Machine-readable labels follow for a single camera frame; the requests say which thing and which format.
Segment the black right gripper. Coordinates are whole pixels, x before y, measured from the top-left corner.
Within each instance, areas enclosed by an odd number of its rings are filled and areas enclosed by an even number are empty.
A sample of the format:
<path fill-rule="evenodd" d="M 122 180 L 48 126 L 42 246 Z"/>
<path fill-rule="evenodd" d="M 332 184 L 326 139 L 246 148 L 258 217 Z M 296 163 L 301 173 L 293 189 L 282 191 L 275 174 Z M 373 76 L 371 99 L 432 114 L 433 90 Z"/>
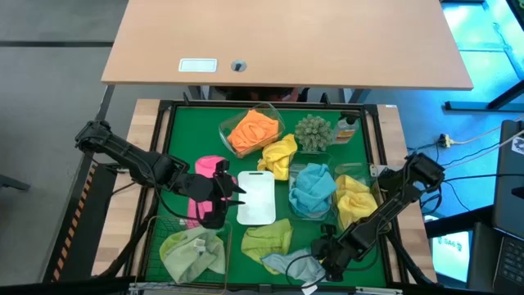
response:
<path fill-rule="evenodd" d="M 311 242 L 311 254 L 314 258 L 321 258 L 327 281 L 341 282 L 349 264 L 357 259 L 355 234 L 344 231 L 336 236 L 334 231 L 326 231 L 321 240 Z"/>

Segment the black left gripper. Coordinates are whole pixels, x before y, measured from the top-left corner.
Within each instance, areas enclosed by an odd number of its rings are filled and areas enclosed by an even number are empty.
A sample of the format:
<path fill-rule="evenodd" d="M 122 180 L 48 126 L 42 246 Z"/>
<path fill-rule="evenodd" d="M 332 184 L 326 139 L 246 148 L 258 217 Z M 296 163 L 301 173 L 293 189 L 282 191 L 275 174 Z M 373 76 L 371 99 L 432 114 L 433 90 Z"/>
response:
<path fill-rule="evenodd" d="M 214 175 L 211 179 L 198 174 L 182 174 L 179 192 L 194 202 L 212 204 L 211 211 L 205 211 L 203 216 L 195 209 L 194 217 L 183 217 L 190 224 L 198 223 L 207 229 L 223 227 L 228 209 L 245 204 L 243 201 L 229 199 L 234 193 L 246 193 L 246 191 L 240 188 L 228 173 L 222 176 Z"/>

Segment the grey towel with blue edge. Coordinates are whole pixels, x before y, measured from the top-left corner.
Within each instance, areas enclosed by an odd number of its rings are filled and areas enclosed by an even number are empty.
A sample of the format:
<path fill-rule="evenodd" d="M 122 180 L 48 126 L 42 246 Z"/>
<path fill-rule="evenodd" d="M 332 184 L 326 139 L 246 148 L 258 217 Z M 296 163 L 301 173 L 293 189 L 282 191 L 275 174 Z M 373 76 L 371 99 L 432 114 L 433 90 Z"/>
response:
<path fill-rule="evenodd" d="M 312 257 L 309 248 L 289 254 L 271 253 L 260 260 L 274 275 L 287 275 L 305 283 L 313 283 L 325 277 L 325 269 Z"/>

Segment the pink microfiber towel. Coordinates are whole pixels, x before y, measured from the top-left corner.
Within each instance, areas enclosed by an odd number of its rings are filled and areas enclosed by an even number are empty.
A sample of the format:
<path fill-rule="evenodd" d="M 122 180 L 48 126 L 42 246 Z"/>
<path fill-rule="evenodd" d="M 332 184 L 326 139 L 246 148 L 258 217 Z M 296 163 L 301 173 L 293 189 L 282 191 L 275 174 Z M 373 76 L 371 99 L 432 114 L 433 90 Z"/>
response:
<path fill-rule="evenodd" d="M 206 178 L 211 179 L 215 175 L 216 163 L 223 159 L 225 158 L 219 157 L 219 156 L 201 157 L 200 159 L 198 159 L 195 162 L 195 172 L 198 175 L 203 175 Z M 187 216 L 194 217 L 196 213 L 195 209 L 197 209 L 201 213 L 201 216 L 203 216 L 205 211 L 211 211 L 212 204 L 210 202 L 194 202 L 192 199 L 189 199 L 189 202 L 187 205 Z M 189 227 L 196 227 L 199 224 L 198 223 L 190 224 L 189 222 L 187 222 L 187 225 Z"/>

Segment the lime green microfiber towel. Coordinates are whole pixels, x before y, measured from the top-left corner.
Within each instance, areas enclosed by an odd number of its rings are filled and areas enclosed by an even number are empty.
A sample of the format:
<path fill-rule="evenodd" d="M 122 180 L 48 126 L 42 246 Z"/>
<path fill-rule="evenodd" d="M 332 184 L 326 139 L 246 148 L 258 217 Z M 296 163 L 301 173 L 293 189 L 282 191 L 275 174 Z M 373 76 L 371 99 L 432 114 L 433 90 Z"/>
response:
<path fill-rule="evenodd" d="M 243 235 L 241 252 L 261 264 L 271 275 L 279 275 L 279 271 L 263 263 L 262 259 L 270 254 L 288 254 L 292 234 L 293 227 L 289 219 L 278 220 L 271 225 L 250 227 Z"/>

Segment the orange microfiber towel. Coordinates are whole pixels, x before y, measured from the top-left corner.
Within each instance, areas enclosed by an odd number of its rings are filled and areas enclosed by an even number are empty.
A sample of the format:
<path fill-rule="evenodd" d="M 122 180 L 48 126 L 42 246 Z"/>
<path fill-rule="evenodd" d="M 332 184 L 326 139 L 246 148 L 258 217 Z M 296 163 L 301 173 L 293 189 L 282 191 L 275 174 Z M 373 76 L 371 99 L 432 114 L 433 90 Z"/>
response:
<path fill-rule="evenodd" d="M 257 144 L 273 138 L 278 134 L 278 120 L 263 113 L 249 110 L 237 126 L 231 131 L 227 140 L 236 152 L 247 152 Z"/>

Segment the yellow microfiber towel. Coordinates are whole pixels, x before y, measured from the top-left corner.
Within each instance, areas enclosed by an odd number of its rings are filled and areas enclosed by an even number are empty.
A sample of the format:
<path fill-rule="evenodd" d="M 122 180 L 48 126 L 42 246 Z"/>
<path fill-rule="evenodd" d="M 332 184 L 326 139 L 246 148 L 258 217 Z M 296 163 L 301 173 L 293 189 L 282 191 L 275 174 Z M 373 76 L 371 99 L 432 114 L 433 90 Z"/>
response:
<path fill-rule="evenodd" d="M 257 170 L 271 171 L 276 180 L 287 181 L 291 156 L 297 151 L 294 134 L 287 134 L 277 142 L 263 148 L 262 157 L 257 162 Z"/>
<path fill-rule="evenodd" d="M 338 224 L 342 229 L 369 217 L 377 209 L 377 202 L 367 185 L 349 175 L 338 176 L 335 183 Z"/>

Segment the teal microfiber towel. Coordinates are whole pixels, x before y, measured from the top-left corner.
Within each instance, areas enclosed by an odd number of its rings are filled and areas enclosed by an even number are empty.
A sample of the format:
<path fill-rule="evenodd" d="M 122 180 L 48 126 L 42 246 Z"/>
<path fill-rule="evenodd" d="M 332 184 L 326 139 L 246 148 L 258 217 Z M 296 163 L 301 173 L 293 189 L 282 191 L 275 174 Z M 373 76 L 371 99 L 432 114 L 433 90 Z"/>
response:
<path fill-rule="evenodd" d="M 292 210 L 304 219 L 323 219 L 331 210 L 337 185 L 326 164 L 309 163 L 295 177 L 288 200 Z"/>

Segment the pale green microfiber towel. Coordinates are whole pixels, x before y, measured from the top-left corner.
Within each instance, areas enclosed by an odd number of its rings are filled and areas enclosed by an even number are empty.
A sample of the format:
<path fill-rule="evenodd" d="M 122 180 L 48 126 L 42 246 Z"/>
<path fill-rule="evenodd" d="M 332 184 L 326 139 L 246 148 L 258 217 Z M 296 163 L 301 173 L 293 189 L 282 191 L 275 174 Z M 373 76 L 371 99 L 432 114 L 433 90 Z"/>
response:
<path fill-rule="evenodd" d="M 160 245 L 160 260 L 175 283 L 191 283 L 206 270 L 225 274 L 224 241 L 218 232 L 194 227 L 171 234 Z"/>

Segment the white plastic basket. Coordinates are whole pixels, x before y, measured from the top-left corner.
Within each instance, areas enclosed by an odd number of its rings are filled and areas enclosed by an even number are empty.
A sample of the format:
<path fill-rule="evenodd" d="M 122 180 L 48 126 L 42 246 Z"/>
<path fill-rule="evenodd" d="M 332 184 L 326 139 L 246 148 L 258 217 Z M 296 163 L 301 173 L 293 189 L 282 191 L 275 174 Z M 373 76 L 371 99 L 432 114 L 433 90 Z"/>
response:
<path fill-rule="evenodd" d="M 238 194 L 243 202 L 237 209 L 240 225 L 270 225 L 276 221 L 275 178 L 270 171 L 242 171 L 238 185 L 245 192 Z"/>

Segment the clear plastic container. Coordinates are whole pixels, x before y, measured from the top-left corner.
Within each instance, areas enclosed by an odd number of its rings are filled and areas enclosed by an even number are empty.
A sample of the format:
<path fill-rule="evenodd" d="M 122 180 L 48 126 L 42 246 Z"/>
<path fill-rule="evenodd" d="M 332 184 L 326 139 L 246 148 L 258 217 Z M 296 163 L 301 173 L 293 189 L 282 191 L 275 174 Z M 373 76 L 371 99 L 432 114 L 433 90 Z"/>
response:
<path fill-rule="evenodd" d="M 291 189 L 291 186 L 295 182 L 295 177 L 298 175 L 298 173 L 303 170 L 309 163 L 316 163 L 316 164 L 326 164 L 328 165 L 331 176 L 332 176 L 332 156 L 329 155 L 326 152 L 296 152 L 291 157 L 291 162 L 289 166 L 289 191 Z M 312 220 L 312 221 L 323 221 L 326 220 L 328 217 L 333 215 L 333 194 L 332 194 L 332 207 L 331 210 L 323 217 L 323 219 L 304 219 L 300 218 L 291 208 L 291 205 L 288 200 L 288 204 L 290 207 L 290 211 L 295 219 L 297 220 Z"/>
<path fill-rule="evenodd" d="M 235 149 L 232 147 L 232 145 L 227 140 L 227 137 L 230 135 L 231 131 L 237 126 L 237 124 L 241 121 L 241 119 L 247 114 L 249 110 L 255 110 L 260 113 L 263 113 L 267 117 L 270 117 L 272 119 L 278 120 L 279 122 L 279 131 L 278 134 L 275 135 L 273 138 L 267 139 L 266 141 L 263 141 L 262 143 L 257 144 L 255 147 L 249 149 L 247 152 L 236 152 Z M 248 108 L 244 111 L 240 111 L 234 116 L 222 121 L 219 124 L 219 136 L 222 140 L 224 146 L 237 158 L 243 158 L 247 156 L 248 154 L 251 154 L 255 151 L 258 151 L 265 146 L 277 141 L 279 137 L 283 134 L 283 131 L 285 129 L 285 125 L 283 122 L 283 118 L 280 115 L 280 113 L 277 111 L 277 109 L 268 102 L 262 102 L 258 105 L 255 105 L 254 107 Z"/>
<path fill-rule="evenodd" d="M 377 170 L 376 167 L 368 163 L 344 163 L 340 164 L 335 168 L 335 181 L 340 175 L 349 175 L 353 179 L 356 179 L 362 184 L 367 185 L 370 188 L 371 194 L 374 196 L 377 207 L 378 200 L 376 197 L 377 189 L 375 188 L 377 182 Z"/>

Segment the green table mat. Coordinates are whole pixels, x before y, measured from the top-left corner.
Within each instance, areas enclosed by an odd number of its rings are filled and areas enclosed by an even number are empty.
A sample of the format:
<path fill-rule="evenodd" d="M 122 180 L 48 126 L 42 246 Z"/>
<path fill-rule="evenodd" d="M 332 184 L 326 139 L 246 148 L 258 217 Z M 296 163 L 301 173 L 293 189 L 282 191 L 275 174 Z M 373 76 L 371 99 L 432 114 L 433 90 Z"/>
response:
<path fill-rule="evenodd" d="M 170 133 L 168 153 L 190 165 L 204 156 L 220 156 L 229 160 L 230 173 L 238 175 L 242 171 L 255 170 L 261 157 L 259 151 L 242 159 L 234 156 L 223 144 L 219 136 L 219 124 L 240 112 L 234 108 L 180 107 L 174 116 L 174 127 Z M 347 143 L 334 145 L 327 152 L 332 156 L 331 166 L 343 163 L 364 163 L 368 159 L 368 136 L 357 130 Z M 320 224 L 312 220 L 297 220 L 288 204 L 288 183 L 275 183 L 276 218 L 289 219 L 293 227 L 291 251 L 308 247 L 312 240 L 321 235 Z M 175 218 L 176 214 L 186 215 L 189 198 L 172 193 L 161 194 L 165 204 L 158 209 L 157 217 Z M 227 220 L 232 226 L 231 256 L 228 268 L 228 285 L 233 289 L 248 289 L 259 284 L 290 287 L 295 280 L 286 280 L 284 275 L 271 275 L 261 264 L 241 252 L 241 242 L 247 227 L 237 222 L 237 208 L 228 211 Z M 344 279 L 338 283 L 326 282 L 322 286 L 328 290 L 342 290 L 353 286 L 383 287 L 386 284 L 382 250 L 374 248 L 363 261 L 352 262 Z"/>

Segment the green spiky plant ball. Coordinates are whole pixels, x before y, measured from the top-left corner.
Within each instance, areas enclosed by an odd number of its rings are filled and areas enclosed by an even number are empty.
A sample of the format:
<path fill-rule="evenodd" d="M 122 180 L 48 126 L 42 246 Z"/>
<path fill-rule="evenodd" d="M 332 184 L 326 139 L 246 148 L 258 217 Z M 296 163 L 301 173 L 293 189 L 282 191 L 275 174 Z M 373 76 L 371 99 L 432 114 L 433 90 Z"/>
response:
<path fill-rule="evenodd" d="M 333 144 L 333 129 L 321 116 L 308 114 L 296 124 L 295 137 L 303 151 L 325 152 Z"/>

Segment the white tablet screen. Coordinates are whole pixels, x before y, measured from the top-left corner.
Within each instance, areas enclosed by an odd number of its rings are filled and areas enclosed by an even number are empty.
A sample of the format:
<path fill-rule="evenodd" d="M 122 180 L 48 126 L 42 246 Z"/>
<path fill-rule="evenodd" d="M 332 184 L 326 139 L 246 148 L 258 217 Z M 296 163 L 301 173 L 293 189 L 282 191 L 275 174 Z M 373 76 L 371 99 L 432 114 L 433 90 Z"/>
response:
<path fill-rule="evenodd" d="M 470 260 L 469 232 L 431 239 L 432 263 L 437 274 L 467 282 Z"/>

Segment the clear soap bottle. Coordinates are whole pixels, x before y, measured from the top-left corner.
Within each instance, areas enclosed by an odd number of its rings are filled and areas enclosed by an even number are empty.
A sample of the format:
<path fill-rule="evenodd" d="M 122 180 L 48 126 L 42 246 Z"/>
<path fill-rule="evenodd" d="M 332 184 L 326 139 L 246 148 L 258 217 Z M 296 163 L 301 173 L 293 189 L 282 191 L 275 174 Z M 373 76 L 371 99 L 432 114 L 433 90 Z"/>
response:
<path fill-rule="evenodd" d="M 333 142 L 335 144 L 348 143 L 359 129 L 359 117 L 351 112 L 342 111 L 335 124 Z"/>

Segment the white rectangular desk plate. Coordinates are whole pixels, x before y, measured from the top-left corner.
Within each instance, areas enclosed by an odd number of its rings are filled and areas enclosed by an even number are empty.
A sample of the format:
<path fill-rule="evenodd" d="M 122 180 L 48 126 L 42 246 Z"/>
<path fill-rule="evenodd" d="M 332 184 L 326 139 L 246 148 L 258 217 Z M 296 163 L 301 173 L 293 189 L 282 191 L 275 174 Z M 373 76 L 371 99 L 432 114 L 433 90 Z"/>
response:
<path fill-rule="evenodd" d="M 179 72 L 214 73 L 218 67 L 218 60 L 214 58 L 182 58 L 179 61 Z"/>

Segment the black hazard-striped floor plate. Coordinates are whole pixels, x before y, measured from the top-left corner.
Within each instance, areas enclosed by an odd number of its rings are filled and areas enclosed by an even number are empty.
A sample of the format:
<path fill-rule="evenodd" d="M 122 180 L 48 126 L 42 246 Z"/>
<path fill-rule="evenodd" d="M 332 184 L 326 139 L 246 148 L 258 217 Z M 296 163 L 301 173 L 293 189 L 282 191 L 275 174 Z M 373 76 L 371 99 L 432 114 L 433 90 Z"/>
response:
<path fill-rule="evenodd" d="M 81 217 L 87 206 L 87 198 L 98 164 L 94 161 L 83 161 L 69 191 L 69 198 L 60 219 L 55 240 L 52 242 L 51 256 L 44 269 L 43 282 L 54 283 L 68 277 L 66 272 L 75 263 L 78 250 L 77 242 Z"/>

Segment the light wooden desk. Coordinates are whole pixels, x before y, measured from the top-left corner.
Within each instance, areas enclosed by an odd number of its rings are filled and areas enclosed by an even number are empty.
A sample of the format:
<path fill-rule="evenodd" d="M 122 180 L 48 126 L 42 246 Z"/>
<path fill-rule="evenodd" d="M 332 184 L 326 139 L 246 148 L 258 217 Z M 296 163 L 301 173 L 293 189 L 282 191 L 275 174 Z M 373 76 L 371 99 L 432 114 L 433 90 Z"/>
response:
<path fill-rule="evenodd" d="M 214 58 L 214 73 L 179 72 Z M 243 60 L 243 72 L 231 69 Z M 105 84 L 470 90 L 439 0 L 129 0 Z"/>

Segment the black desk foot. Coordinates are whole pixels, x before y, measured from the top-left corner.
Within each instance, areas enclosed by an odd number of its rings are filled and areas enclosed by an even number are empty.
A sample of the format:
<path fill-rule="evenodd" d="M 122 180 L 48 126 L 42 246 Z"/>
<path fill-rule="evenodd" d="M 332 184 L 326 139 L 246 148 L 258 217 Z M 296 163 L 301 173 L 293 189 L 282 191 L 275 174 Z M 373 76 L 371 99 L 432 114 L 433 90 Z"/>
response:
<path fill-rule="evenodd" d="M 524 112 L 524 102 L 513 102 L 522 95 L 524 95 L 524 80 L 490 102 L 448 101 L 445 102 L 444 109 L 447 111 Z"/>

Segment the black table frame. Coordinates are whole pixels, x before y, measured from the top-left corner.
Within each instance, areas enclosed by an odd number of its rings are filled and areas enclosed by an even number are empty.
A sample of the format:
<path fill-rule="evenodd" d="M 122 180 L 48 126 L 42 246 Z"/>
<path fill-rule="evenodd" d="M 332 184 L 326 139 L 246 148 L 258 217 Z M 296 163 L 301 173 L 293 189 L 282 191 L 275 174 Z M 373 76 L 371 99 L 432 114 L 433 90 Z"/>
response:
<path fill-rule="evenodd" d="M 248 108 L 253 107 L 254 105 L 255 104 L 253 102 L 234 102 L 234 101 L 195 100 L 195 101 L 190 101 L 188 103 L 180 102 L 180 101 L 172 101 L 169 105 L 169 114 L 165 116 L 165 119 L 168 121 L 168 131 L 165 136 L 165 144 L 164 144 L 165 152 L 168 152 L 168 149 L 169 149 L 170 133 L 174 127 L 174 116 L 178 108 L 180 107 L 234 108 L 234 109 L 238 109 L 239 111 L 244 111 Z M 376 158 L 373 156 L 373 149 L 371 147 L 371 142 L 374 137 L 373 135 L 371 135 L 368 132 L 369 127 L 373 126 L 373 122 L 368 118 L 368 113 L 364 107 L 351 106 L 351 105 L 346 105 L 346 104 L 327 105 L 323 103 L 298 103 L 298 102 L 290 102 L 290 103 L 282 102 L 282 103 L 276 104 L 275 107 L 283 118 L 283 122 L 285 125 L 284 131 L 286 133 L 289 133 L 291 129 L 298 123 L 298 121 L 306 117 L 308 114 L 312 114 L 314 116 L 321 116 L 322 118 L 330 121 L 331 123 L 336 123 L 338 121 L 342 111 L 348 111 L 348 112 L 356 114 L 359 117 L 359 124 L 360 124 L 359 129 L 362 129 L 368 136 L 368 143 L 367 143 L 368 159 L 366 162 L 372 163 L 375 161 Z M 157 205 L 156 213 L 158 213 L 159 207 L 164 204 L 165 204 L 165 200 L 161 204 Z M 180 216 L 181 216 L 180 214 L 176 214 L 175 218 L 179 219 Z M 147 241 L 146 241 L 144 254 L 145 254 L 145 251 L 147 250 L 147 243 L 150 237 L 151 237 L 151 232 L 150 232 L 150 227 L 149 227 L 149 230 L 147 232 Z M 389 252 L 387 250 L 385 239 L 381 238 L 379 242 L 373 246 L 373 249 L 374 248 L 379 248 L 382 250 L 382 259 L 384 262 L 384 273 L 386 275 L 385 286 L 387 286 L 392 281 L 392 274 L 391 274 L 391 264 L 389 262 Z M 350 288 L 352 288 L 352 287 L 349 287 L 347 289 L 342 289 L 342 290 L 335 290 L 335 289 L 328 290 L 328 289 L 323 288 L 322 286 L 323 284 L 320 284 L 319 288 L 320 290 L 326 291 L 326 292 L 347 292 L 350 290 Z M 279 285 L 273 286 L 271 284 L 259 284 L 255 287 L 250 287 L 248 289 L 233 289 L 227 284 L 226 289 L 230 291 L 246 291 L 246 290 L 257 291 L 260 289 L 261 286 L 268 286 L 274 292 L 296 291 L 299 288 L 297 281 L 295 281 L 295 284 L 293 284 L 290 287 L 279 286 Z"/>

